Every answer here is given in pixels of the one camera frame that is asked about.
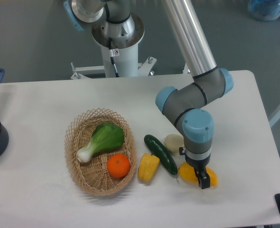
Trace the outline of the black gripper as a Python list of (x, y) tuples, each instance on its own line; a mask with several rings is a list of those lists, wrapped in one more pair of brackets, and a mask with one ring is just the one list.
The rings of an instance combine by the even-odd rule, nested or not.
[(194, 168), (199, 187), (201, 189), (210, 188), (210, 176), (207, 173), (206, 166), (210, 162), (211, 149), (204, 153), (193, 153), (185, 147), (179, 147), (179, 155), (184, 156), (187, 164)]

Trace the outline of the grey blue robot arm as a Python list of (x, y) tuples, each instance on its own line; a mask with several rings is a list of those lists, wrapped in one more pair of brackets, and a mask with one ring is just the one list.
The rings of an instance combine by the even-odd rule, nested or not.
[[(156, 96), (156, 106), (184, 138), (179, 152), (194, 168), (199, 187), (209, 188), (206, 166), (211, 156), (214, 121), (203, 107), (233, 88), (233, 78), (218, 68), (197, 15), (189, 0), (164, 0), (164, 10), (193, 82), (182, 89), (172, 86)], [(142, 20), (131, 12), (129, 0), (67, 0), (66, 12), (73, 26), (92, 26), (101, 47), (106, 77), (139, 76), (138, 44), (144, 36)]]

